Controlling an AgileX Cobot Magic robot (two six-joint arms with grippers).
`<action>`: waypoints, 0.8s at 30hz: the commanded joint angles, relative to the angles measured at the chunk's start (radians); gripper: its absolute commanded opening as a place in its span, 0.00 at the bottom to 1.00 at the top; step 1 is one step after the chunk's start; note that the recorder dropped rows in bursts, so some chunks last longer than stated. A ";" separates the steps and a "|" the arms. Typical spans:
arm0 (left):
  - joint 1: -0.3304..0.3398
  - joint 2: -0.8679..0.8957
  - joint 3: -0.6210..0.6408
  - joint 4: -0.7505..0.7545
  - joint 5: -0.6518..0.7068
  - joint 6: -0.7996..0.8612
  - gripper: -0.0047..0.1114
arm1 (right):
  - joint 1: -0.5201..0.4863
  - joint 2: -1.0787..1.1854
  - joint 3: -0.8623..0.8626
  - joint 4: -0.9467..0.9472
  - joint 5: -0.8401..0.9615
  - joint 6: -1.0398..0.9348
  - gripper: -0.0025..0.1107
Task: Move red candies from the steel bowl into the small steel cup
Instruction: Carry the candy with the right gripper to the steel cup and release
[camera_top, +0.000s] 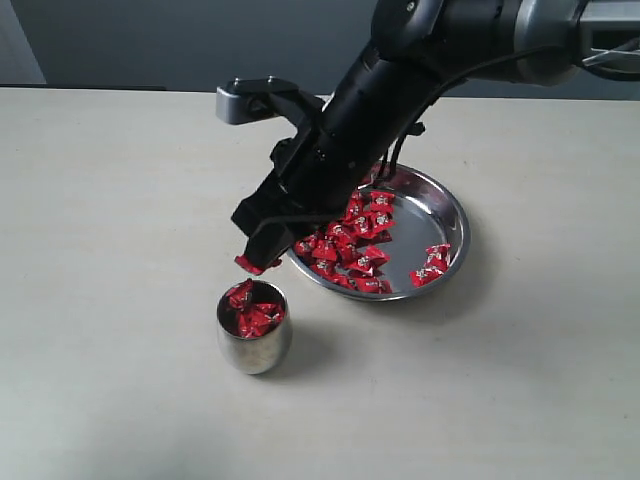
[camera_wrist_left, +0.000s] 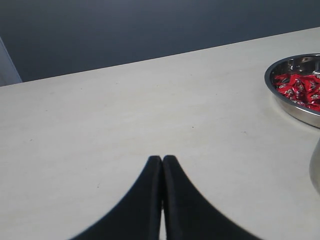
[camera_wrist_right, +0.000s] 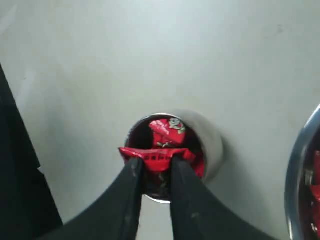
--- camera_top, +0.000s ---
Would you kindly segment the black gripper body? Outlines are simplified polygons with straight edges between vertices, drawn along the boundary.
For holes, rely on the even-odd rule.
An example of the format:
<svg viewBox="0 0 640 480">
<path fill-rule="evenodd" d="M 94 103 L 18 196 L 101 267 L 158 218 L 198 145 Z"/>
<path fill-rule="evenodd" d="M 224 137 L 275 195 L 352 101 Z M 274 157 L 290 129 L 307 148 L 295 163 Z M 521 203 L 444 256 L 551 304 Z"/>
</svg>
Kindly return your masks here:
<svg viewBox="0 0 640 480">
<path fill-rule="evenodd" d="M 302 225 L 336 217 L 424 100 L 423 94 L 336 94 L 321 108 L 308 95 L 272 95 L 274 110 L 298 131 L 272 151 L 273 170 L 259 187 L 259 223 Z"/>
</svg>

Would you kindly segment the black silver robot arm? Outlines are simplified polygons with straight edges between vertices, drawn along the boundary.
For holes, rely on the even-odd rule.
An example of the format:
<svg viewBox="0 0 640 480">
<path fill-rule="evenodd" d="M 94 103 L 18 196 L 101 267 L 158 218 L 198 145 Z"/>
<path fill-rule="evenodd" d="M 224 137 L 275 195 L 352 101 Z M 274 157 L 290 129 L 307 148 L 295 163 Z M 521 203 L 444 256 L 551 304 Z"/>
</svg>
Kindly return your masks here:
<svg viewBox="0 0 640 480">
<path fill-rule="evenodd" d="M 272 169 L 233 213 L 244 256 L 268 269 L 295 242 L 341 216 L 367 174 L 395 175 L 421 116 L 470 79 L 554 86 L 583 70 L 639 77 L 635 1 L 380 1 L 370 38 L 329 100 L 274 77 L 217 92 L 231 125 L 283 117 L 296 127 Z"/>
</svg>

